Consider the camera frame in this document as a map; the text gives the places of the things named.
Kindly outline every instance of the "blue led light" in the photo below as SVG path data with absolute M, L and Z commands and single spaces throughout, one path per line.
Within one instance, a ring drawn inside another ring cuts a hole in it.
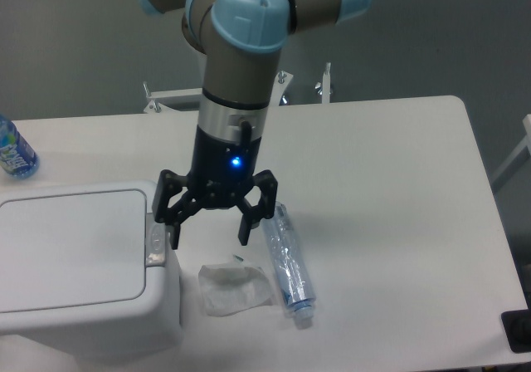
M 238 157 L 235 157 L 233 160 L 231 160 L 231 164 L 233 167 L 240 167 L 241 166 L 241 159 Z

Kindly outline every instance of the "blue bottle label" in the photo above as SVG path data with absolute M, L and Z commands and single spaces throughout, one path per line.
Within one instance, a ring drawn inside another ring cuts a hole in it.
M 2 139 L 0 165 L 9 174 L 24 174 L 33 169 L 36 161 L 35 151 L 17 131 Z

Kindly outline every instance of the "box lid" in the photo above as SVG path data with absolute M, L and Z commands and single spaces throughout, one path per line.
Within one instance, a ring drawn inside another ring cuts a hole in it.
M 146 210 L 138 190 L 2 203 L 0 312 L 140 296 Z

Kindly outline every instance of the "plastic water bottle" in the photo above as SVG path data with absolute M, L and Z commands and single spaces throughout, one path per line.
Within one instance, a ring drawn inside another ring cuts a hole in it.
M 16 179 L 31 177 L 39 157 L 20 135 L 12 121 L 0 115 L 0 166 Z
M 297 234 L 285 205 L 277 202 L 272 219 L 261 221 L 284 302 L 301 322 L 314 316 L 315 294 L 297 246 Z

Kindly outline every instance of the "white plastic box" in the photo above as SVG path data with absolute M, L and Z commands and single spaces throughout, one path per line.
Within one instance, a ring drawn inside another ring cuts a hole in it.
M 179 265 L 155 184 L 0 193 L 0 335 L 84 357 L 176 345 Z

